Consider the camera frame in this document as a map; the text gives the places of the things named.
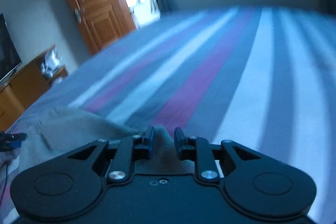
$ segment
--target wooden dresser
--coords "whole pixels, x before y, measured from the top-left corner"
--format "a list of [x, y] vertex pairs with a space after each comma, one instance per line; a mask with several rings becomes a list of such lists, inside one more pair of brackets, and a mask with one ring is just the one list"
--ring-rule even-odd
[[41, 74], [40, 65], [48, 50], [0, 87], [0, 131], [6, 131], [28, 107], [50, 89], [55, 79], [68, 76], [65, 67], [51, 79], [46, 79]]

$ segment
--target tv screen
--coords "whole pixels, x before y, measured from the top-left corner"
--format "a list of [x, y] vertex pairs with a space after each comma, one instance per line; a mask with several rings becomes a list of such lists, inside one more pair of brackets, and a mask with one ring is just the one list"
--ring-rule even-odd
[[21, 64], [3, 14], [0, 15], [0, 82]]

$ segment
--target wooden door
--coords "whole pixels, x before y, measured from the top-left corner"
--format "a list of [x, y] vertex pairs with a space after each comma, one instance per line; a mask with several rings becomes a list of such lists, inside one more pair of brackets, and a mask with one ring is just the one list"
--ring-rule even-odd
[[92, 55], [135, 28], [126, 0], [68, 2]]

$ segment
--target striped bedsheet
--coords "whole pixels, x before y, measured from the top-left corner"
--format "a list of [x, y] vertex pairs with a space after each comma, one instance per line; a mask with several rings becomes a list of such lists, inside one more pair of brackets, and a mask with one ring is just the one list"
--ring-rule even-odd
[[[133, 128], [180, 126], [213, 143], [232, 139], [310, 174], [309, 212], [336, 221], [335, 19], [280, 8], [178, 13], [114, 43], [32, 105], [9, 130], [46, 110], [82, 108]], [[9, 195], [1, 219], [17, 213]], [[2, 187], [4, 175], [1, 173]]]

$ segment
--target white stripe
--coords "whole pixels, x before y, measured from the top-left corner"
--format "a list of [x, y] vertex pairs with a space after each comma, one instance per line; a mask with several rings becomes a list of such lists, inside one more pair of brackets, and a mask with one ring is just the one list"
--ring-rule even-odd
[[83, 92], [73, 102], [71, 102], [69, 104], [69, 107], [80, 108], [83, 104], [85, 104], [87, 100], [93, 97], [103, 86], [105, 86], [111, 80], [120, 75], [123, 71], [125, 71], [128, 67], [134, 64], [137, 60], [142, 58], [145, 54], [153, 50], [158, 45], [165, 42], [168, 38], [178, 34], [179, 32], [193, 25], [196, 21], [203, 18], [205, 14], [206, 14], [205, 12], [200, 12], [197, 15], [180, 22], [179, 24], [173, 26], [172, 28], [168, 29], [167, 31], [163, 32], [159, 36], [152, 39], [149, 43], [138, 49], [136, 52], [133, 52], [131, 55], [129, 55], [121, 62], [119, 62], [113, 69], [108, 71], [101, 80], [94, 83], [92, 86], [88, 88], [88, 90]]
[[[294, 80], [294, 128], [289, 164], [308, 173], [317, 185], [317, 196], [309, 212], [310, 217], [317, 221], [327, 194], [329, 174], [330, 131], [326, 94], [314, 57], [297, 22], [287, 12], [282, 12], [280, 16], [291, 55]], [[310, 28], [314, 27], [307, 24], [305, 29]]]
[[326, 37], [320, 32], [320, 30], [312, 24], [307, 18], [302, 17], [303, 22], [305, 23], [305, 30], [308, 32], [312, 40], [315, 42], [316, 46], [319, 48], [320, 53], [323, 54], [328, 65], [331, 66], [330, 74], [333, 77], [334, 82], [336, 82], [336, 54], [335, 51], [329, 45]]
[[9, 214], [5, 217], [3, 220], [3, 224], [10, 224], [14, 222], [19, 217], [19, 214], [17, 213], [16, 209], [12, 209]]
[[179, 69], [184, 61], [190, 58], [205, 44], [236, 12], [237, 8], [232, 8], [214, 24], [190, 39], [176, 54], [169, 58], [148, 79], [131, 92], [106, 118], [120, 124], [126, 122], [127, 119], [152, 97], [161, 85]]
[[8, 174], [10, 174], [11, 172], [13, 172], [16, 168], [19, 167], [19, 163], [20, 163], [20, 155], [11, 161], [11, 163], [8, 166]]
[[250, 57], [214, 143], [231, 139], [251, 149], [258, 148], [272, 83], [273, 40], [272, 10], [264, 9]]

